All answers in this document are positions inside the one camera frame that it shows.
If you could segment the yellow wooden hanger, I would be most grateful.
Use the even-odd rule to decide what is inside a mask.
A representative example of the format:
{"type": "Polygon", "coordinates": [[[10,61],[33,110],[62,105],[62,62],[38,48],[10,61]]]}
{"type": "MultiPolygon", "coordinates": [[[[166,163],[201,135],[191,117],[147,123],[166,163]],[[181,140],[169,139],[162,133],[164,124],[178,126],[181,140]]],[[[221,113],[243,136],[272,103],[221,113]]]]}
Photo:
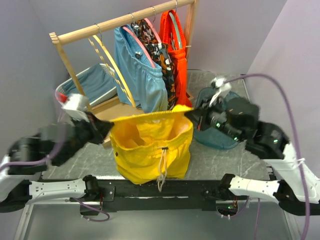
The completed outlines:
{"type": "Polygon", "coordinates": [[[112,69],[109,66],[109,64],[106,62],[103,54],[100,52],[100,49],[95,45],[94,41],[88,37],[88,41],[90,42],[90,44],[92,45],[93,49],[95,50],[96,54],[99,56],[100,60],[102,61],[102,63],[106,66],[107,68],[107,72],[111,74],[111,76],[113,77],[113,79],[116,81],[116,83],[118,84],[118,86],[120,87],[120,89],[122,90],[122,92],[125,94],[126,98],[129,100],[129,102],[131,103],[131,105],[133,107],[136,107],[136,103],[134,100],[134,97],[120,71],[120,69],[118,68],[115,60],[113,59],[112,55],[110,54],[110,52],[107,50],[106,46],[103,43],[103,39],[102,39],[102,31],[100,30],[99,25],[96,23],[95,24],[100,37],[98,37],[97,35],[93,35],[92,38],[96,41],[96,43],[100,46],[101,50],[103,51],[104,55],[108,58],[110,64],[112,65],[112,69]]]}

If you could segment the yellow shorts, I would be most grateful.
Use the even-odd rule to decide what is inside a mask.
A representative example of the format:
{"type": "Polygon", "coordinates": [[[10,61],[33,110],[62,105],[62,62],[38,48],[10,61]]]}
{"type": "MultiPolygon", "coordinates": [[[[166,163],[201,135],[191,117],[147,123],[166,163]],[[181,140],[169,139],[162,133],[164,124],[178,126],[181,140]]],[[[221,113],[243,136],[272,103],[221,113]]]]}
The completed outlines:
{"type": "Polygon", "coordinates": [[[183,179],[187,173],[193,139],[193,123],[185,116],[192,108],[113,119],[110,141],[117,171],[135,185],[156,181],[159,192],[166,179],[183,179]]]}

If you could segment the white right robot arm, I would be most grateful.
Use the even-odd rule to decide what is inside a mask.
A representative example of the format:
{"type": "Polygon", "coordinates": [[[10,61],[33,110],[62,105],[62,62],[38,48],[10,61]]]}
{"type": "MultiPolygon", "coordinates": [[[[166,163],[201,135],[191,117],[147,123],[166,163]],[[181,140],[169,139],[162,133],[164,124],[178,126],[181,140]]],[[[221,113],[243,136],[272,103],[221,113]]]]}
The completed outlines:
{"type": "Polygon", "coordinates": [[[320,214],[320,180],[298,158],[289,137],[276,124],[259,120],[260,108],[247,99],[229,100],[225,107],[208,100],[185,116],[198,132],[215,129],[236,142],[245,142],[245,150],[263,160],[281,179],[254,180],[226,173],[217,187],[206,196],[228,200],[235,196],[264,199],[296,216],[320,214]]]}

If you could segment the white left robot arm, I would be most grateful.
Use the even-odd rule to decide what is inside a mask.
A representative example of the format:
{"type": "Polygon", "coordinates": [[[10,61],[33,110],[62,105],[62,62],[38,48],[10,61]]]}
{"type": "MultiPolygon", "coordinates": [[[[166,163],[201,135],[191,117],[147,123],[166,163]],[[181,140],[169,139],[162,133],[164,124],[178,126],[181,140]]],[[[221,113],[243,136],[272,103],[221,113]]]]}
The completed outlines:
{"type": "Polygon", "coordinates": [[[60,167],[87,143],[101,145],[111,121],[85,112],[87,119],[41,127],[31,136],[14,142],[0,164],[0,211],[10,213],[43,200],[75,198],[94,201],[100,194],[97,178],[87,175],[65,182],[39,182],[49,165],[60,167]]]}

